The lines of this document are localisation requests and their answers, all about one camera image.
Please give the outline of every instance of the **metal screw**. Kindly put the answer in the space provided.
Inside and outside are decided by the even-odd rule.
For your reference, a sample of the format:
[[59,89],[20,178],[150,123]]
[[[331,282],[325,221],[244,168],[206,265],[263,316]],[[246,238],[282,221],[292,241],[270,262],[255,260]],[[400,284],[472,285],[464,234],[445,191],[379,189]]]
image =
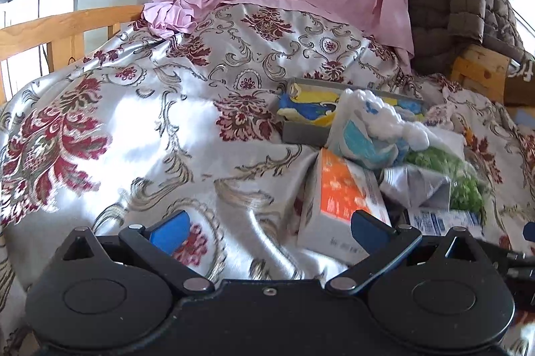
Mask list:
[[337,289],[338,291],[350,291],[357,286],[357,283],[350,277],[336,277],[331,280],[331,287]]
[[184,288],[188,291],[206,291],[210,288],[210,281],[203,277],[191,277],[184,281]]
[[275,288],[264,288],[262,292],[264,295],[277,295],[277,290]]

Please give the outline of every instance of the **carton box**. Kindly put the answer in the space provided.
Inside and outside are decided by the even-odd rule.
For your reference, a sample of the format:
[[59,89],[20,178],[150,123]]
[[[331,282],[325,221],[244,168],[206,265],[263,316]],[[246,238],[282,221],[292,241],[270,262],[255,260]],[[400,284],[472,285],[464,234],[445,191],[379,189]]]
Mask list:
[[363,209],[391,225],[372,171],[321,149],[307,180],[298,246],[356,264],[368,253],[351,235],[351,216]]

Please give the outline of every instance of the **wooden railing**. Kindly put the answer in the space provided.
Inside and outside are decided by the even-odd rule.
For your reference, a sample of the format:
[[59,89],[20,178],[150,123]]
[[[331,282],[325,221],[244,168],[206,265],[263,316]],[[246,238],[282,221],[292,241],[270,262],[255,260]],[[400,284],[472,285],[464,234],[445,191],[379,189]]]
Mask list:
[[[107,27],[111,39],[121,23],[140,19],[142,10],[142,5],[78,10],[0,29],[0,61],[46,43],[49,70],[57,71],[83,58],[84,32]],[[0,74],[0,103],[5,101]]]

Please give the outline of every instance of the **green vegetables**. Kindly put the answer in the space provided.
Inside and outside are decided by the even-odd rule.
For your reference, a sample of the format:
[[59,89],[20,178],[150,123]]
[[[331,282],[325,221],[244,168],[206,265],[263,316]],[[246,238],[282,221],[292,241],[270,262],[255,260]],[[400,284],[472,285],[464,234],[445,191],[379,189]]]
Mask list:
[[432,147],[425,151],[409,151],[405,162],[448,176],[451,179],[450,208],[480,214],[483,208],[480,181],[469,163]]

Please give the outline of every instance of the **red floral pattern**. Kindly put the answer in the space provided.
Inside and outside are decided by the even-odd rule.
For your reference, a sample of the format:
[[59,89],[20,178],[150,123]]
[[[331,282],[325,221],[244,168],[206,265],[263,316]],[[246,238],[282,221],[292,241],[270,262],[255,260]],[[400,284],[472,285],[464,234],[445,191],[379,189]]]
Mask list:
[[315,80],[324,80],[325,82],[343,83],[344,77],[342,76],[346,67],[337,60],[329,60],[322,64],[320,71],[314,71],[313,74],[307,72],[305,78],[314,78]]
[[58,186],[78,194],[98,190],[100,184],[78,170],[74,161],[98,159],[111,142],[95,135],[100,123],[88,116],[101,98],[100,90],[98,80],[85,76],[74,90],[32,111],[10,139],[2,167],[2,225],[17,223],[40,208],[55,211],[53,193]]
[[121,80],[132,80],[135,77],[136,69],[134,67],[120,68],[119,72],[115,74],[116,78]]
[[483,137],[479,140],[469,128],[464,130],[464,137],[466,138],[466,144],[485,162],[494,182],[496,184],[504,183],[501,177],[501,172],[496,166],[496,157],[489,152],[489,141],[487,138]]
[[518,133],[518,139],[520,140],[520,147],[525,155],[528,169],[533,173],[533,169],[535,169],[535,135]]
[[430,81],[435,82],[439,87],[447,87],[450,92],[460,92],[463,90],[463,87],[458,82],[451,82],[442,74],[436,74],[434,76],[428,77]]
[[508,251],[513,250],[513,248],[511,247],[511,240],[509,240],[508,235],[502,235],[500,237],[500,247],[502,249],[507,249]]
[[106,59],[109,59],[110,62],[116,61],[119,58],[119,50],[110,50],[106,52],[99,50],[93,54],[93,58],[84,57],[82,59],[82,62],[87,63],[95,58],[98,59],[98,63],[100,64],[100,66],[102,66],[104,62],[106,61]]
[[255,89],[255,80],[253,80],[251,77],[245,77],[243,80],[241,80],[240,87],[246,90]]
[[231,94],[213,104],[221,113],[216,125],[221,127],[219,136],[225,142],[270,140],[274,130],[280,130],[265,101],[254,95]]
[[173,258],[184,265],[199,266],[201,258],[208,253],[208,238],[202,233],[201,225],[195,223],[189,228],[189,236],[174,253]]
[[205,67],[208,65],[208,60],[205,57],[209,56],[211,49],[204,46],[204,42],[200,36],[192,36],[178,43],[178,38],[171,38],[171,43],[167,50],[168,57],[187,57],[191,63],[198,67]]
[[285,33],[295,33],[292,25],[285,23],[276,9],[260,8],[258,13],[253,13],[251,16],[245,14],[245,18],[241,21],[249,24],[250,28],[267,41],[276,41]]
[[385,62],[394,58],[392,51],[389,48],[377,43],[373,36],[366,36],[366,39],[370,41],[368,48],[382,61]]
[[149,23],[146,21],[145,18],[141,17],[140,19],[138,19],[137,21],[134,21],[134,23],[132,24],[132,27],[134,28],[134,30],[137,32],[139,30],[141,30],[142,28],[144,27],[148,27],[149,26]]

